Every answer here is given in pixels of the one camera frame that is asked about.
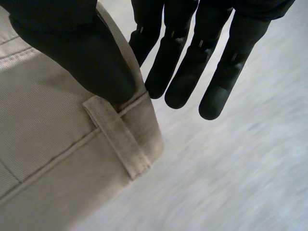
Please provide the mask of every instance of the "stitching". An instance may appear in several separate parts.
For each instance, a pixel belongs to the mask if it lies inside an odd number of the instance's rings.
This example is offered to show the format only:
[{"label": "stitching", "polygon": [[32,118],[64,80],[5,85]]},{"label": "stitching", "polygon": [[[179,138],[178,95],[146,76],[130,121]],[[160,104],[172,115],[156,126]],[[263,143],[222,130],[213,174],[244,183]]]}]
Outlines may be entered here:
[{"label": "stitching", "polygon": [[0,57],[0,60],[9,58],[9,57],[11,57],[11,56],[14,56],[14,55],[17,55],[17,54],[20,54],[20,53],[23,53],[23,52],[25,52],[25,51],[27,51],[27,50],[29,50],[29,49],[31,49],[31,48],[33,48],[33,47],[28,47],[28,48],[25,48],[25,49],[23,49],[23,50],[21,50],[21,51],[18,51],[18,52],[9,54],[9,55],[7,55],[7,56]]},{"label": "stitching", "polygon": [[85,137],[81,138],[79,141],[71,145],[69,148],[61,152],[55,158],[51,159],[48,163],[46,163],[43,167],[38,169],[35,173],[29,176],[24,182],[17,185],[16,187],[9,190],[5,195],[0,198],[0,206],[4,205],[5,203],[9,202],[19,193],[24,191],[27,187],[38,181],[42,176],[44,176],[47,172],[51,169],[55,168],[58,164],[62,163],[65,159],[73,155],[76,151],[78,151],[81,147],[86,145],[87,143],[91,142],[94,138],[96,138],[99,134],[101,134],[101,130],[99,128],[93,130]]},{"label": "stitching", "polygon": [[142,103],[143,101],[145,101],[148,97],[149,93],[145,92],[142,96],[140,96],[139,98],[137,98],[133,103],[131,103],[130,105],[128,105],[126,108],[124,108],[122,111],[120,111],[118,114],[120,117],[124,116],[125,114],[127,114],[129,111],[131,111],[132,109],[134,109],[135,107],[137,107],[140,103]]},{"label": "stitching", "polygon": [[15,174],[4,164],[4,162],[0,159],[0,163],[8,170],[8,172],[18,181],[18,183],[21,183],[21,181],[15,176]]},{"label": "stitching", "polygon": [[15,36],[15,37],[13,37],[13,38],[10,38],[10,39],[8,39],[8,40],[6,40],[6,41],[0,43],[0,46],[3,45],[3,44],[5,44],[5,43],[8,43],[8,42],[10,42],[10,41],[13,41],[14,39],[17,39],[17,38],[19,38],[19,36]]}]

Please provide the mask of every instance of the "black sleeve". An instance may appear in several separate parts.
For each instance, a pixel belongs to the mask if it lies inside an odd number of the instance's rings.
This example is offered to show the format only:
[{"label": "black sleeve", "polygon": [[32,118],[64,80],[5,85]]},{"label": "black sleeve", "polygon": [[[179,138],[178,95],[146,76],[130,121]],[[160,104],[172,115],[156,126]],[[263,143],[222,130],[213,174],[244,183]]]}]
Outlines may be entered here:
[{"label": "black sleeve", "polygon": [[14,20],[32,31],[67,31],[91,23],[97,0],[0,0]]},{"label": "black sleeve", "polygon": [[295,0],[235,0],[234,8],[244,15],[261,20],[281,18]]}]

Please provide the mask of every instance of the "black glove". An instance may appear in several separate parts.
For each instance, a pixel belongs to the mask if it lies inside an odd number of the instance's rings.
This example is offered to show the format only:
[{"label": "black glove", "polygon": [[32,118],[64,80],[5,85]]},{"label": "black glove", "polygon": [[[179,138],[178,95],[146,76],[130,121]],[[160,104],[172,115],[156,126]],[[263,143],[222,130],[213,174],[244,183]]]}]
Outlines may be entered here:
[{"label": "black glove", "polygon": [[159,38],[165,7],[166,32],[145,82],[151,98],[160,98],[167,89],[198,8],[192,43],[165,95],[171,108],[185,105],[234,8],[228,43],[199,106],[204,119],[217,118],[254,45],[264,36],[271,20],[284,16],[294,1],[200,0],[198,4],[198,0],[132,0],[137,30],[132,32],[129,44],[140,65]]},{"label": "black glove", "polygon": [[88,91],[112,103],[135,92],[133,76],[96,12],[97,0],[0,0],[18,35],[51,57]]}]

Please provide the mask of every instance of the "gray floor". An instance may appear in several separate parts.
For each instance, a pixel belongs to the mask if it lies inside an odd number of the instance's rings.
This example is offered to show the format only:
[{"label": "gray floor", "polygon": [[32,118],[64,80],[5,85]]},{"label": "gray floor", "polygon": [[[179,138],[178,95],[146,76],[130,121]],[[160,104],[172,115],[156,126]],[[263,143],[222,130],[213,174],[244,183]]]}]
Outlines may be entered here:
[{"label": "gray floor", "polygon": [[[129,38],[130,1],[102,2]],[[78,231],[308,231],[307,12],[296,0],[271,24],[222,115],[205,121],[198,105],[229,21],[188,104],[174,111],[154,101],[164,156]]]}]

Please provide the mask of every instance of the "glove finger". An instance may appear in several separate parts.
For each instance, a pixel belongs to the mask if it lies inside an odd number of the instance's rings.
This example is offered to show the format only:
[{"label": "glove finger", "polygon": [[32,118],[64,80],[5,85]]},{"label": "glove finger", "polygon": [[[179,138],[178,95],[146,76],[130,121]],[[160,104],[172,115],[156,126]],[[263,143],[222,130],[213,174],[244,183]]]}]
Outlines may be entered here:
[{"label": "glove finger", "polygon": [[228,43],[199,106],[204,119],[213,120],[221,114],[249,54],[269,25],[270,21],[235,13]]},{"label": "glove finger", "polygon": [[218,9],[200,1],[194,37],[187,53],[166,92],[165,101],[171,108],[183,107],[200,79],[232,8]]},{"label": "glove finger", "polygon": [[187,41],[191,18],[197,6],[196,0],[166,0],[165,2],[166,32],[145,82],[152,99],[158,99],[164,94],[172,78]]},{"label": "glove finger", "polygon": [[131,3],[137,29],[131,33],[129,44],[142,66],[159,38],[164,0],[131,0]]}]

